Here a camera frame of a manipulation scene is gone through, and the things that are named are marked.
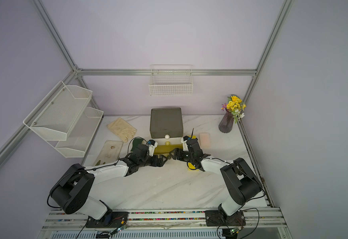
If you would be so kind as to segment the pink sponge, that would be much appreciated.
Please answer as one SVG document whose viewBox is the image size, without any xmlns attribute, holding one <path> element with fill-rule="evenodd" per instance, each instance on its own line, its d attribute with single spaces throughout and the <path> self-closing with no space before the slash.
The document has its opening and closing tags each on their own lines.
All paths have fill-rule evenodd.
<svg viewBox="0 0 348 239">
<path fill-rule="evenodd" d="M 211 147 L 211 137 L 209 133 L 203 132 L 199 134 L 199 143 L 201 148 Z"/>
</svg>

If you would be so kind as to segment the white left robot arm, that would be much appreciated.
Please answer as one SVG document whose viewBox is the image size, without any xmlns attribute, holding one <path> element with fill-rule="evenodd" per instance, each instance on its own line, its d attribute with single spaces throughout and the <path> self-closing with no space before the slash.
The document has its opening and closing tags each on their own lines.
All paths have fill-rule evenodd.
<svg viewBox="0 0 348 239">
<path fill-rule="evenodd" d="M 90 196 L 93 186 L 127 177 L 141 167 L 162 167 L 168 158 L 155 155 L 155 145 L 140 144 L 114 163 L 84 167 L 72 165 L 52 187 L 47 199 L 53 199 L 66 214 L 81 213 L 95 220 L 111 220 L 112 209 L 102 200 Z"/>
</svg>

